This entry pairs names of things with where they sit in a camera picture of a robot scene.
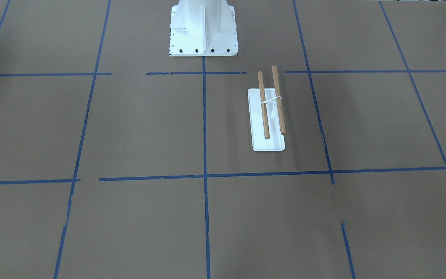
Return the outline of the white towel rack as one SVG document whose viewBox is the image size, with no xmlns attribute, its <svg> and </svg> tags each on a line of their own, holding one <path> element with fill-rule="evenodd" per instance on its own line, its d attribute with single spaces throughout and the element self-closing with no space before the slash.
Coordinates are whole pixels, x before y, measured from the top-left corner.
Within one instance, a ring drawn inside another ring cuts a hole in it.
<svg viewBox="0 0 446 279">
<path fill-rule="evenodd" d="M 284 151 L 286 127 L 277 65 L 271 66 L 273 88 L 266 88 L 262 71 L 258 72 L 258 87 L 247 91 L 250 134 L 255 152 Z"/>
</svg>

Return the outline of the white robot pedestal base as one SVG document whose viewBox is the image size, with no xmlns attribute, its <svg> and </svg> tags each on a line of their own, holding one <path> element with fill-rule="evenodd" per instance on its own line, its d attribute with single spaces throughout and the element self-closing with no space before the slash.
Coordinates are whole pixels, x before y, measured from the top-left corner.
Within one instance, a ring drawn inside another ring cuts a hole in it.
<svg viewBox="0 0 446 279">
<path fill-rule="evenodd" d="M 170 56 L 238 55 L 235 9 L 226 0 L 180 0 L 170 16 Z"/>
</svg>

